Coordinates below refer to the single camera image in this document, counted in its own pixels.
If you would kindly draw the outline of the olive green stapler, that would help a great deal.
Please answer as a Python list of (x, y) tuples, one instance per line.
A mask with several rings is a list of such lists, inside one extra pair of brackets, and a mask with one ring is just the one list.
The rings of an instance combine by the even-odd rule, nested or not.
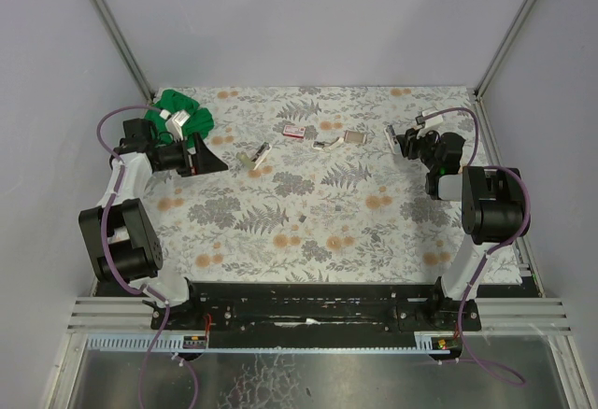
[(272, 146), (264, 142), (252, 156), (248, 156), (244, 152), (237, 152), (235, 157), (249, 170), (256, 170), (264, 162), (271, 150)]

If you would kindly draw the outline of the small white stapler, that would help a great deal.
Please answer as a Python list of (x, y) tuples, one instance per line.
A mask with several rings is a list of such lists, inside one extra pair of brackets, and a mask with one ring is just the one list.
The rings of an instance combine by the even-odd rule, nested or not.
[(338, 137), (336, 140), (332, 142), (322, 142), (322, 141), (314, 141), (312, 144), (312, 148), (317, 151), (330, 151), (335, 148), (339, 148), (344, 144), (344, 138)]

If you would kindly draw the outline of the light blue stapler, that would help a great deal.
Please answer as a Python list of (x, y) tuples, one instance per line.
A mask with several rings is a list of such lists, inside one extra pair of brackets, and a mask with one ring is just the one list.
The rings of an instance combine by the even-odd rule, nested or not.
[(384, 129), (384, 134), (387, 138), (391, 153), (398, 155), (401, 153), (400, 143), (397, 138), (397, 134), (393, 129), (392, 125), (387, 125)]

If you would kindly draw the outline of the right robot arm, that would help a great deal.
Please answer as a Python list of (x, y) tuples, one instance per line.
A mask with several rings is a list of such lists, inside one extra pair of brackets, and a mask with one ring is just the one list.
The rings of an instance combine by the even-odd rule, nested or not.
[(426, 166), (429, 197), (461, 205), (463, 242), (420, 308), (429, 318), (457, 315), (473, 306), (489, 256), (527, 233), (528, 191), (515, 168), (461, 165), (465, 140), (458, 134), (420, 128), (396, 134), (390, 125), (385, 133), (395, 155)]

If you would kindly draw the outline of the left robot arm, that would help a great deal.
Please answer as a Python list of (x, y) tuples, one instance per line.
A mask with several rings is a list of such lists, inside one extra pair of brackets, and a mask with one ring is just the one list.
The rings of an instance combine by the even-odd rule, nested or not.
[(146, 295), (161, 308), (190, 298), (190, 282), (164, 272), (164, 255), (141, 197), (152, 176), (174, 172), (181, 177), (226, 171), (228, 165), (191, 136), (165, 145), (156, 125), (145, 119), (123, 123), (124, 138), (110, 151), (111, 177), (98, 204), (79, 213), (78, 224), (100, 283), (111, 283), (133, 295)]

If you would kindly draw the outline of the green cloth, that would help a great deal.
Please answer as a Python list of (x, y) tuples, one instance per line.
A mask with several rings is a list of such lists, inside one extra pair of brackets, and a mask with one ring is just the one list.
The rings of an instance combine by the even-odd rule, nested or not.
[[(185, 111), (189, 115), (182, 125), (182, 134), (187, 139), (189, 148), (193, 147), (193, 134), (199, 134), (202, 139), (206, 139), (209, 132), (215, 127), (212, 114), (207, 108), (201, 107), (195, 99), (173, 89), (163, 90), (160, 99), (154, 106), (169, 114)], [(172, 135), (166, 129), (165, 120), (158, 113), (147, 110), (144, 119), (151, 121), (155, 126), (153, 133), (158, 137), (160, 143), (169, 145), (173, 142)]]

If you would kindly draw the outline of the loose staple strip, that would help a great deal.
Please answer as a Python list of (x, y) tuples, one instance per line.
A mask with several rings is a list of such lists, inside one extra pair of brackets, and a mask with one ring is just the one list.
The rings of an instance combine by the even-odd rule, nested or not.
[(367, 142), (367, 134), (356, 131), (345, 131), (344, 142), (362, 145)]

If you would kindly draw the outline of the floral table mat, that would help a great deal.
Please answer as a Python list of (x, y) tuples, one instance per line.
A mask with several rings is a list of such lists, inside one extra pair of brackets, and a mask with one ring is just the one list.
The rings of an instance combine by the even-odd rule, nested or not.
[[(207, 145), (229, 169), (148, 183), (143, 204), (164, 268), (196, 281), (430, 283), (464, 238), (461, 207), (432, 200), (418, 161), (391, 153), (387, 125), (405, 131), (425, 110), (442, 111), (443, 132), (465, 140), (463, 156), (484, 164), (465, 87), (186, 88), (209, 109)], [(306, 127), (304, 139), (282, 135)], [(362, 145), (312, 148), (345, 131)], [(272, 150), (249, 170), (237, 152)], [(336, 212), (340, 205), (342, 211)], [(300, 216), (306, 215), (301, 222)]]

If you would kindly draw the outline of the red staple box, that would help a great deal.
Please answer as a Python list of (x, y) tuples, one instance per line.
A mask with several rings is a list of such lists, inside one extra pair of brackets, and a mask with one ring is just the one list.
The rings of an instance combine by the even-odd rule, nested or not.
[(285, 125), (282, 130), (282, 135), (290, 138), (304, 139), (306, 136), (306, 127)]

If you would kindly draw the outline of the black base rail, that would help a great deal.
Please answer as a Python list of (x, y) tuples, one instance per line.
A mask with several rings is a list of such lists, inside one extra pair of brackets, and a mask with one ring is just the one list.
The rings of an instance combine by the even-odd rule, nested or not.
[(193, 282), (171, 310), (147, 298), (103, 303), (91, 329), (112, 336), (113, 349), (140, 349), (158, 333), (159, 349), (184, 352), (428, 353), (482, 329), (480, 303), (437, 285)]

